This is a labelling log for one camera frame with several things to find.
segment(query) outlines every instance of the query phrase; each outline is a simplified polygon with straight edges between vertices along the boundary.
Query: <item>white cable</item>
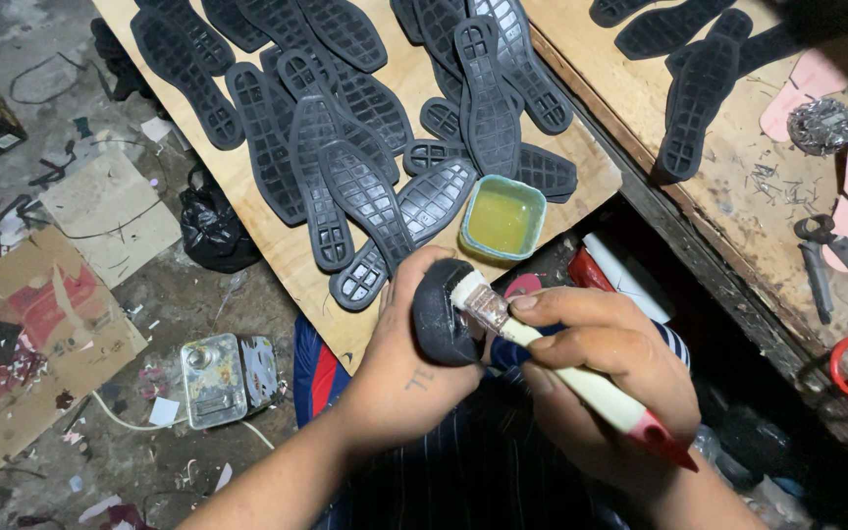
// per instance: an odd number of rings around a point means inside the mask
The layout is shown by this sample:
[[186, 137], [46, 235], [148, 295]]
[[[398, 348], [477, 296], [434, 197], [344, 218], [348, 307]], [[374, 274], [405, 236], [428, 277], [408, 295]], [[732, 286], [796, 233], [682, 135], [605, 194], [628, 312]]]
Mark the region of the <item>white cable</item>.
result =
[[113, 420], [114, 422], [116, 422], [116, 423], [118, 423], [118, 424], [120, 424], [124, 427], [133, 429], [134, 431], [157, 431], [159, 429], [165, 429], [166, 427], [172, 427], [175, 424], [181, 424], [182, 422], [184, 422], [185, 420], [188, 419], [188, 417], [185, 417], [185, 418], [182, 418], [180, 420], [176, 420], [176, 421], [172, 422], [171, 424], [154, 425], [152, 427], [137, 427], [135, 425], [131, 425], [131, 424], [128, 424], [127, 422], [124, 422], [120, 418], [117, 418], [116, 414], [114, 414], [113, 412], [110, 412], [110, 409], [106, 407], [106, 403], [104, 403], [104, 400], [102, 400], [100, 398], [100, 394], [98, 394], [97, 391], [90, 392], [90, 394], [93, 397], [97, 398], [97, 403], [100, 403], [100, 406], [102, 406], [104, 408], [104, 412], [106, 413], [106, 415], [110, 416], [111, 420]]
[[257, 430], [257, 427], [255, 427], [255, 426], [253, 426], [253, 425], [251, 425], [251, 424], [248, 424], [248, 423], [247, 423], [247, 422], [245, 422], [244, 420], [241, 420], [241, 423], [242, 423], [242, 424], [244, 424], [244, 425], [246, 425], [246, 426], [247, 426], [247, 428], [251, 429], [255, 435], [259, 436], [259, 437], [260, 437], [260, 440], [264, 440], [264, 443], [266, 444], [266, 446], [267, 446], [267, 447], [269, 447], [269, 448], [270, 448], [270, 451], [273, 451], [273, 444], [272, 444], [272, 443], [270, 443], [270, 440], [267, 440], [267, 439], [266, 439], [266, 436], [264, 436], [263, 434], [261, 434], [261, 432], [260, 432], [260, 431], [258, 431], [258, 430]]

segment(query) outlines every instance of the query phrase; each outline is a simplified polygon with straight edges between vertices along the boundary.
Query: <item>blue fabric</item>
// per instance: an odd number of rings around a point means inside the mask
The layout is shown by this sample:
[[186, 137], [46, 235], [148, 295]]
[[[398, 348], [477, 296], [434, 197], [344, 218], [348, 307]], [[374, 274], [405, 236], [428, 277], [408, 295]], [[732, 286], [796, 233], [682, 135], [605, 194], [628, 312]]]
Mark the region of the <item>blue fabric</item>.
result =
[[322, 337], [302, 313], [293, 329], [293, 408], [297, 413], [297, 427], [302, 428], [315, 415], [316, 407], [325, 408], [339, 399], [352, 380], [342, 363], [336, 362], [336, 375], [326, 403], [313, 403], [313, 378], [323, 346]]

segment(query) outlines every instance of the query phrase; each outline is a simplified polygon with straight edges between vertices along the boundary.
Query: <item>wooden workbench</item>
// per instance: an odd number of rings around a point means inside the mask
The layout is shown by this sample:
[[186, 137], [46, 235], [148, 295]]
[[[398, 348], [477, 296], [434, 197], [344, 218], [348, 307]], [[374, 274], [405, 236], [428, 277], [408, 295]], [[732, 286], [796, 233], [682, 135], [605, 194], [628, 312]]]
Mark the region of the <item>wooden workbench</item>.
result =
[[[355, 0], [353, 3], [371, 18], [388, 52], [388, 64], [376, 72], [375, 77], [393, 90], [404, 104], [415, 137], [432, 138], [418, 121], [424, 102], [430, 97], [441, 95], [427, 53], [422, 47], [407, 42], [387, 0]], [[305, 224], [288, 228], [261, 198], [253, 180], [247, 145], [228, 152], [212, 146], [181, 92], [159, 79], [146, 66], [136, 48], [129, 25], [137, 12], [134, 1], [94, 0], [94, 4], [146, 77], [159, 101], [218, 180], [270, 268], [346, 369], [354, 372], [377, 320], [377, 303], [361, 313], [349, 313], [329, 296], [329, 276], [320, 271], [313, 261]], [[206, 18], [199, 0], [191, 0], [191, 4]], [[234, 50], [238, 61], [250, 61], [260, 66], [259, 52], [246, 54], [236, 47]], [[227, 96], [223, 78], [215, 81]], [[548, 217], [539, 240], [541, 245], [577, 223], [616, 193], [621, 185], [620, 171], [577, 117], [572, 126], [557, 137], [543, 135], [526, 115], [522, 116], [521, 125], [524, 141], [544, 147], [578, 165], [578, 190], [566, 204], [548, 205]], [[397, 187], [403, 186], [407, 180], [407, 175], [402, 175]], [[434, 239], [433, 244], [457, 247], [457, 234], [463, 214], [461, 211], [450, 226]], [[357, 250], [367, 237], [356, 225], [351, 227], [351, 232]], [[506, 271], [505, 267], [479, 262], [463, 253], [460, 256], [473, 261], [490, 280]]]
[[[636, 15], [607, 29], [591, 20], [587, 0], [582, 4], [522, 1], [532, 21], [536, 53], [632, 162], [649, 174], [665, 133], [666, 95], [672, 78], [663, 64], [665, 56], [630, 61], [614, 46], [614, 38]], [[676, 4], [661, 2], [647, 9]], [[751, 16], [753, 34], [778, 22], [760, 0], [738, 0], [734, 6]], [[709, 27], [696, 38], [703, 38]], [[807, 157], [790, 142], [774, 143], [763, 136], [758, 124], [798, 57], [766, 65], [736, 83], [707, 131], [699, 173], [687, 182], [663, 186], [666, 198], [685, 217], [685, 226], [672, 230], [668, 223], [656, 226], [677, 256], [759, 345], [761, 355], [793, 382], [830, 431], [848, 443], [848, 399], [834, 393], [825, 376], [829, 349], [848, 336], [848, 273], [827, 268], [836, 308], [832, 323], [824, 326], [817, 317], [797, 248], [800, 241], [793, 232], [794, 222], [811, 212], [832, 211], [838, 161]], [[848, 105], [848, 90], [834, 97]], [[761, 177], [761, 171], [756, 173], [761, 169], [758, 164], [774, 169], [776, 175]], [[649, 195], [642, 189], [635, 193]], [[807, 207], [792, 204], [795, 197], [806, 199]], [[692, 236], [695, 231], [743, 282], [729, 281], [732, 271], [707, 272], [695, 266], [703, 254], [690, 248], [697, 240]], [[673, 232], [678, 236], [670, 237]], [[748, 288], [753, 294], [744, 297], [741, 291]]]
[[[599, 27], [588, 14], [588, 3], [523, 2], [535, 33], [544, 36], [536, 39], [539, 55], [648, 172], [665, 133], [666, 94], [672, 81], [663, 65], [665, 56], [628, 60], [613, 44], [627, 22], [610, 29]], [[738, 0], [735, 7], [751, 16], [754, 33], [777, 23], [758, 0]], [[821, 355], [848, 335], [848, 273], [828, 269], [836, 309], [831, 325], [823, 326], [793, 224], [809, 215], [807, 208], [814, 213], [832, 211], [837, 197], [836, 161], [805, 156], [789, 141], [774, 143], [761, 134], [758, 125], [761, 112], [784, 85], [798, 56], [738, 81], [708, 129], [698, 175], [665, 190], [684, 211], [697, 213], [693, 220], [722, 256], [785, 326], [814, 355]], [[835, 97], [848, 104], [848, 90]], [[763, 178], [761, 171], [755, 175], [759, 164], [775, 169], [776, 175]], [[796, 198], [807, 199], [806, 207], [793, 204], [795, 192]]]

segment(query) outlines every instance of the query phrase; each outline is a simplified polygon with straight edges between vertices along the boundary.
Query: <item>plastic container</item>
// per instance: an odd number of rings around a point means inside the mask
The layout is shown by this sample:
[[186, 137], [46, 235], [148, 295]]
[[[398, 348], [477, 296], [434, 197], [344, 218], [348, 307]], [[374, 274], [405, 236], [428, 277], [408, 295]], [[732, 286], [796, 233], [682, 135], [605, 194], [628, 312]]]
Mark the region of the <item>plastic container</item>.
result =
[[466, 248], [495, 259], [526, 259], [545, 223], [545, 196], [532, 186], [486, 175], [466, 207], [460, 240]]

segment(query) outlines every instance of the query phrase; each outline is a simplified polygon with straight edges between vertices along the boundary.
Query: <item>nail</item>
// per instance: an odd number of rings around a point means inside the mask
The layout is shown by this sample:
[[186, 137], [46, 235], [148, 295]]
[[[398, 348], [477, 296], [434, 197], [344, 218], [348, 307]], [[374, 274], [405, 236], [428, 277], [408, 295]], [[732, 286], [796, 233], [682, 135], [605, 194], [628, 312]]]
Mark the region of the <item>nail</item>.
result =
[[548, 378], [546, 371], [542, 370], [532, 362], [526, 362], [522, 365], [522, 376], [529, 385], [529, 389], [533, 395], [542, 396], [551, 393], [555, 387], [551, 384], [551, 379]]
[[520, 296], [512, 300], [512, 306], [518, 311], [528, 311], [535, 307], [539, 299], [535, 296]]
[[555, 336], [554, 335], [548, 335], [547, 337], [541, 337], [539, 339], [536, 339], [535, 341], [532, 341], [529, 345], [531, 346], [531, 348], [533, 350], [538, 351], [538, 350], [547, 350], [548, 348], [551, 348], [554, 344], [555, 344]]

